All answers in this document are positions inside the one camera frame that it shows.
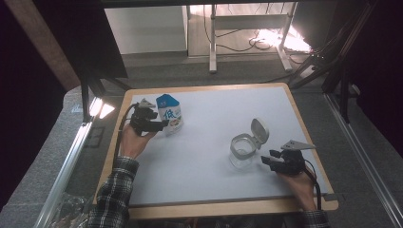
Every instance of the blue and white carton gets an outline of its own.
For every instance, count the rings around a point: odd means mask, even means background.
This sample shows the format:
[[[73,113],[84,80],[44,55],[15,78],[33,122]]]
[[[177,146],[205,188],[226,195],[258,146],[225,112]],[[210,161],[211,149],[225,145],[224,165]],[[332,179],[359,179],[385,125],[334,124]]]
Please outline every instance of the blue and white carton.
[[[165,135],[172,135],[183,126],[183,117],[180,103],[169,94],[157,98],[157,107],[161,120],[169,120],[168,126],[163,131]]]

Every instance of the metal rail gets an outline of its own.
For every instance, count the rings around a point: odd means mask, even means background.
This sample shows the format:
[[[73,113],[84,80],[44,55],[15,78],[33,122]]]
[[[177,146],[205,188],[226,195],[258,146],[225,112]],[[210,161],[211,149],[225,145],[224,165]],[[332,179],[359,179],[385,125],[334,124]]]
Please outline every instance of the metal rail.
[[[96,102],[100,98],[95,98],[92,101],[91,108],[96,104]],[[67,157],[63,166],[59,172],[59,175],[56,178],[56,181],[53,183],[53,186],[49,192],[48,198],[45,201],[44,206],[42,207],[41,213],[39,214],[38,219],[35,222],[33,227],[49,227],[51,220],[53,219],[54,213],[56,212],[56,208],[62,198],[63,193],[65,192],[66,186],[70,179],[70,176],[74,170],[75,164],[80,157],[81,150],[86,141],[86,136],[88,135],[89,130],[91,129],[93,122],[93,118],[88,123],[83,123],[74,139],[74,142],[68,151]]]
[[[373,163],[371,162],[371,159],[368,157],[364,147],[356,136],[354,130],[348,123],[344,121],[343,117],[338,112],[339,107],[337,101],[332,95],[325,94],[324,96],[326,101],[329,103],[330,108],[332,108],[332,111],[336,116],[336,120],[340,125],[341,130],[345,134],[347,141],[355,152],[355,155],[362,168],[364,169],[364,172],[367,175],[371,185],[373,186],[380,201],[385,207],[386,212],[391,218],[394,227],[403,227],[403,214],[400,206],[398,205],[388,186],[386,186],[385,182],[379,176]]]

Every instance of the hand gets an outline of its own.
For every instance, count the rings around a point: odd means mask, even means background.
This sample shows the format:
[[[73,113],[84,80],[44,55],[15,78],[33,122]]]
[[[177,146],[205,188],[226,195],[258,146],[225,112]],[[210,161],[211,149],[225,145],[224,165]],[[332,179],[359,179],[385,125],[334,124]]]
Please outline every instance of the hand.
[[[130,124],[125,125],[122,132],[121,156],[136,159],[156,134],[157,132],[148,132],[144,136],[138,136]]]
[[[311,174],[313,174],[310,168],[307,167],[307,169],[309,172],[311,172]],[[295,176],[280,173],[277,174],[288,183],[291,191],[293,191],[304,211],[316,211],[317,206],[314,202],[314,183],[306,173],[302,172]]]

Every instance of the white wall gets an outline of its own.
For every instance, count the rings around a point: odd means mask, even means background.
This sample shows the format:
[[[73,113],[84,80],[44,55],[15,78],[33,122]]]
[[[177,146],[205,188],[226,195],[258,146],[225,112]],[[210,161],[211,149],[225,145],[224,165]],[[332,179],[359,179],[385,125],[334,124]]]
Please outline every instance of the white wall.
[[[105,11],[121,54],[187,50],[186,7]]]

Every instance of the jar lid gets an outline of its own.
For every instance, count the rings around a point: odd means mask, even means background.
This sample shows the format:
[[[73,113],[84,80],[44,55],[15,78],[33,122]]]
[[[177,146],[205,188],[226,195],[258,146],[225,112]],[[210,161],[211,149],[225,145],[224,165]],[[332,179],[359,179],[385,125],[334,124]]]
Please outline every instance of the jar lid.
[[[254,138],[257,140],[257,148],[260,149],[262,144],[265,144],[269,139],[269,128],[266,123],[261,118],[253,119],[251,123],[251,130],[254,135]]]

